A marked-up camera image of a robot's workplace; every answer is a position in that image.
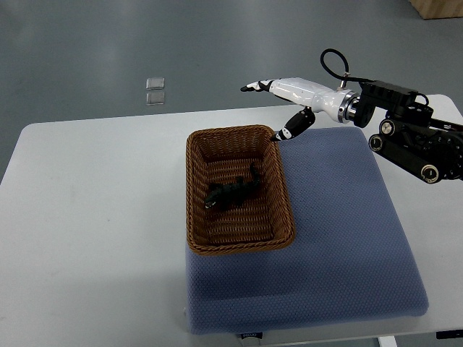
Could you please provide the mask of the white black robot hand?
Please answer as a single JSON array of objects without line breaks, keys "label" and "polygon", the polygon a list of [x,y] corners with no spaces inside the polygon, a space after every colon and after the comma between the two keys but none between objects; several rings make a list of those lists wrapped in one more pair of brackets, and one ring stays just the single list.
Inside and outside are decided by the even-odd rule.
[{"label": "white black robot hand", "polygon": [[317,113],[326,113],[332,120],[345,124],[354,118],[360,95],[339,87],[332,90],[299,77],[261,80],[241,87],[242,92],[269,92],[276,97],[303,107],[272,137],[272,142],[293,139],[315,123]]}]

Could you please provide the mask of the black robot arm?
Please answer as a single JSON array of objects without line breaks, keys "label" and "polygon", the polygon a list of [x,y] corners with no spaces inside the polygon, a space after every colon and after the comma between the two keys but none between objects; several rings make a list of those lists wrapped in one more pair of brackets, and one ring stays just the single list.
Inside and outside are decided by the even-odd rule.
[{"label": "black robot arm", "polygon": [[[376,108],[386,112],[370,149],[420,180],[434,184],[462,179],[462,125],[433,118],[428,97],[381,81],[361,81],[362,92],[351,118],[366,127]],[[419,103],[417,97],[426,101]]]}]

